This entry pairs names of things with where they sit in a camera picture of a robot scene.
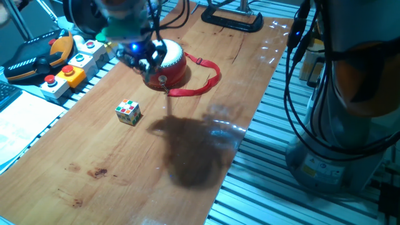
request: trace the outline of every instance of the wooden table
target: wooden table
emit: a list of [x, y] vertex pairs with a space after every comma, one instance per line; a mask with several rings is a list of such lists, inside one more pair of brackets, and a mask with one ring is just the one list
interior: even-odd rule
[[[202, 96], [169, 99], [166, 116], [165, 94], [117, 64], [0, 176], [0, 215], [15, 224], [203, 224], [291, 24], [265, 18], [261, 31], [246, 34], [202, 22], [203, 11], [162, 36], [218, 64], [220, 83]], [[187, 64], [185, 88], [214, 75]], [[134, 127], [114, 111], [124, 98], [138, 102], [144, 115]]]

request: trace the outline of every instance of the emergency stop button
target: emergency stop button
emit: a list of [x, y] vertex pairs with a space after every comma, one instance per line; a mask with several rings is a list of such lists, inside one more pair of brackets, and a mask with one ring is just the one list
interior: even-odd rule
[[71, 75], [74, 72], [74, 67], [73, 66], [64, 66], [61, 70], [65, 75]]
[[49, 86], [54, 86], [54, 85], [57, 84], [57, 82], [56, 82], [56, 77], [55, 77], [54, 75], [47, 75], [47, 76], [44, 78], [44, 81], [46, 81], [46, 82], [47, 82], [47, 85], [49, 85]]

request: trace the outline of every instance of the white paper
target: white paper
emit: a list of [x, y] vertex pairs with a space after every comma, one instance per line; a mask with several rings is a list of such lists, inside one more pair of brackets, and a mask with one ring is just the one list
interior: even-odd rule
[[0, 112], [0, 165], [12, 160], [64, 109], [25, 91]]

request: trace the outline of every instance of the red button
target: red button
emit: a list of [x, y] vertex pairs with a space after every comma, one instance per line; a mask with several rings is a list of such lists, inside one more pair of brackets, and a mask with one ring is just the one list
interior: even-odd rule
[[74, 68], [73, 68], [71, 65], [64, 66], [64, 67], [62, 68], [62, 72], [63, 72], [63, 73], [70, 73], [70, 72], [72, 72], [73, 70], [74, 70]]
[[86, 43], [86, 46], [89, 47], [89, 48], [93, 47], [94, 43], [92, 41], [89, 41], [88, 43]]
[[54, 84], [54, 82], [56, 82], [56, 78], [54, 77], [54, 75], [47, 75], [44, 78], [44, 81], [46, 81], [48, 84]]
[[54, 39], [54, 38], [51, 39], [51, 40], [49, 41], [49, 45], [52, 46], [56, 41], [57, 41], [57, 39]]

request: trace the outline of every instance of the control box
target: control box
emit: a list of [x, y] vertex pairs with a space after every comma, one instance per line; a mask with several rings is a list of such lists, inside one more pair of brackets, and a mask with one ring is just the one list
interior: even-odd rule
[[76, 88], [86, 79], [83, 69], [71, 65], [64, 66], [57, 77], [65, 79], [71, 88]]
[[90, 81], [99, 72], [99, 68], [92, 56], [78, 53], [68, 62], [69, 65], [84, 70], [87, 80]]
[[88, 40], [86, 43], [80, 45], [78, 50], [80, 53], [92, 56], [99, 69], [103, 68], [110, 61], [106, 47], [101, 42]]
[[67, 80], [54, 75], [47, 75], [40, 90], [44, 98], [51, 103], [63, 105], [73, 95]]

